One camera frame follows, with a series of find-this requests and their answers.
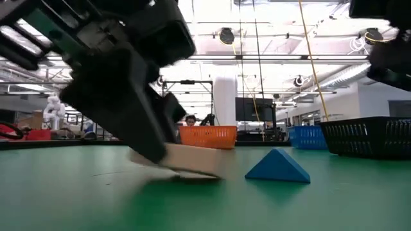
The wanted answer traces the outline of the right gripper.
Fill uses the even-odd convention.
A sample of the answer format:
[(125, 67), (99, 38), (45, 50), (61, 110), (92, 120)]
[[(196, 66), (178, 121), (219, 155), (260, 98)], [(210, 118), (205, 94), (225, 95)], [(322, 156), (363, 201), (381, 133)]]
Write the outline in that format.
[(396, 38), (375, 44), (367, 77), (411, 92), (411, 30), (399, 30)]

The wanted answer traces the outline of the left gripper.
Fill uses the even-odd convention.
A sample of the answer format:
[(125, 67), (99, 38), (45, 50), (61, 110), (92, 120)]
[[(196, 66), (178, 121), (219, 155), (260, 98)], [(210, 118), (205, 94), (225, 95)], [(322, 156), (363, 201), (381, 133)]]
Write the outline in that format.
[(0, 0), (0, 26), (8, 26), (40, 49), (30, 51), (0, 32), (0, 56), (29, 71), (49, 52), (70, 66), (128, 40), (124, 26), (90, 0)]

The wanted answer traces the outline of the beige rectangular block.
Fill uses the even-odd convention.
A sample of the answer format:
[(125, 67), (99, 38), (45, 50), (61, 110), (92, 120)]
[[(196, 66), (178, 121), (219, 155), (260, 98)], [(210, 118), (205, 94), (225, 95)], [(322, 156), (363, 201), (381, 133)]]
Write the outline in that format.
[(170, 169), (181, 177), (189, 179), (223, 179), (229, 176), (229, 166), (234, 162), (236, 152), (166, 144), (166, 155), (160, 162), (152, 162), (138, 152), (130, 151), (130, 160), (136, 164)]

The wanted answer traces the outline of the orange plastic basket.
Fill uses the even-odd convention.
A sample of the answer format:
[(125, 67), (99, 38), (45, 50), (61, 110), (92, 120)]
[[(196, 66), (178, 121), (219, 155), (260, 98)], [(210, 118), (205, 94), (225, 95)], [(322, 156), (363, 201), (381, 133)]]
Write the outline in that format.
[(236, 126), (180, 126), (181, 143), (186, 146), (231, 150), (237, 138)]

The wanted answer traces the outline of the white round pillar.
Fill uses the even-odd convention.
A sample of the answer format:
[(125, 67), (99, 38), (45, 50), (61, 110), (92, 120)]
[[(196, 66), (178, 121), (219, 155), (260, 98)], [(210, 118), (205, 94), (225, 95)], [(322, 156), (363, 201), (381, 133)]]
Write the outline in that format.
[(214, 114), (217, 124), (236, 126), (237, 78), (216, 76), (213, 80)]

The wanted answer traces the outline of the black plastic basket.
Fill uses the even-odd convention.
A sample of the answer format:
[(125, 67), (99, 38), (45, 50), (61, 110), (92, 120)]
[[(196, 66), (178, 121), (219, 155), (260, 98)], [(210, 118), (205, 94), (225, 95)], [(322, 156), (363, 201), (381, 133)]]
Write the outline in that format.
[(363, 117), (320, 123), (330, 153), (411, 160), (411, 117)]

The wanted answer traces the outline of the black monitor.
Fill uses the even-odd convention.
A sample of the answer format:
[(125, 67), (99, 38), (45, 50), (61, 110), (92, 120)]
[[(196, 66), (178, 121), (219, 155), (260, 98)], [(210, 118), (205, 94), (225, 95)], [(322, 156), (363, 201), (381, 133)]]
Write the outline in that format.
[(237, 121), (273, 121), (275, 105), (272, 99), (235, 98)]

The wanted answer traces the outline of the red bin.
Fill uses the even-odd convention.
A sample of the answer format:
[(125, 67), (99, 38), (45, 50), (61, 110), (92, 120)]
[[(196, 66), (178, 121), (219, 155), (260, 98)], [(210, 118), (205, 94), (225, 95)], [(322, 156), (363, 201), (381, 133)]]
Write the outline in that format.
[(26, 135), (27, 141), (49, 141), (51, 140), (51, 130), (31, 130)]

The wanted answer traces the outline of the blue plastic basket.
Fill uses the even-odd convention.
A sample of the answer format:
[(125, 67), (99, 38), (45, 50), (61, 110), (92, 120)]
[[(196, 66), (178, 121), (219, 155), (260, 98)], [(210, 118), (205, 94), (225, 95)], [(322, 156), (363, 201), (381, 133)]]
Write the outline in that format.
[(326, 150), (327, 144), (320, 126), (292, 126), (288, 128), (293, 148), (300, 150)]

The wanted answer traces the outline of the blue triangle block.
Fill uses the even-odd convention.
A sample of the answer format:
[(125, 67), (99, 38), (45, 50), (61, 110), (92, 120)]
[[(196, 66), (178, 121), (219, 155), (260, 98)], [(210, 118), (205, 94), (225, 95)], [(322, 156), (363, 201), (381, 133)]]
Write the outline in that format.
[(310, 184), (311, 178), (284, 149), (269, 151), (246, 175), (247, 179)]

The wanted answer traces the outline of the black metal rig frame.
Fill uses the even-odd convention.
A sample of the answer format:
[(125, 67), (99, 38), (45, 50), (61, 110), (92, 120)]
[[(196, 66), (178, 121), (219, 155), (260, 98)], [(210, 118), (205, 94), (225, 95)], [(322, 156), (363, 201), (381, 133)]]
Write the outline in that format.
[(213, 87), (213, 81), (211, 80), (174, 80), (174, 81), (163, 81), (161, 83), (161, 96), (167, 95), (167, 93), (171, 92), (171, 88), (175, 84), (180, 84), (180, 85), (195, 85), (195, 84), (200, 84), (204, 89), (205, 92), (210, 94), (211, 100), (210, 100), (210, 109), (211, 112), (205, 116), (205, 118), (200, 122), (201, 126), (205, 125), (215, 125), (215, 119), (216, 116), (214, 114), (214, 87)]

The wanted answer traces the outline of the black table frame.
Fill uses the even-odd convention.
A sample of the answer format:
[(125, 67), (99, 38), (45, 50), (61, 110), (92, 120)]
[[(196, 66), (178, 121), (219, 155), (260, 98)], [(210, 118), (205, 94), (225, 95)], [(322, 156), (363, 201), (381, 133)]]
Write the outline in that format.
[[(57, 148), (67, 146), (124, 146), (122, 141), (0, 141), (0, 151), (23, 150), (33, 148)], [(279, 141), (240, 141), (235, 143), (236, 147), (290, 147), (291, 142)]]

